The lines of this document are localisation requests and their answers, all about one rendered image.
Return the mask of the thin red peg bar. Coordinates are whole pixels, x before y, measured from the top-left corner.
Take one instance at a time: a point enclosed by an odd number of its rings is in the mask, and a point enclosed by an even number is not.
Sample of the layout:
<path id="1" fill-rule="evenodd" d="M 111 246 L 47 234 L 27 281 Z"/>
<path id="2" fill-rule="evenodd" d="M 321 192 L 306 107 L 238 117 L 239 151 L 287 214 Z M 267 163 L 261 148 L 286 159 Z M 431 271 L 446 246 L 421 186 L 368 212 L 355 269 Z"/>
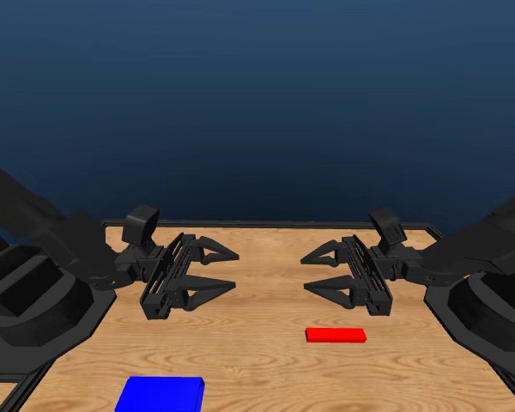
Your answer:
<path id="1" fill-rule="evenodd" d="M 307 342 L 364 343 L 367 335 L 362 328 L 306 328 Z"/>

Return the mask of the blue hollow socket block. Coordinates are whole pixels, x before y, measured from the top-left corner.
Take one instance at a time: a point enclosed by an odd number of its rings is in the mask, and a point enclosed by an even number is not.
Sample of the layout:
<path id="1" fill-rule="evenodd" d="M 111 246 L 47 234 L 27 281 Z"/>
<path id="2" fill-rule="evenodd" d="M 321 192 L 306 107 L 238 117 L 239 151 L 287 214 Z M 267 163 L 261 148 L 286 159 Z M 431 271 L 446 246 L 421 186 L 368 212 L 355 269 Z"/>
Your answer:
<path id="1" fill-rule="evenodd" d="M 202 377 L 129 377 L 114 412 L 201 412 Z"/>

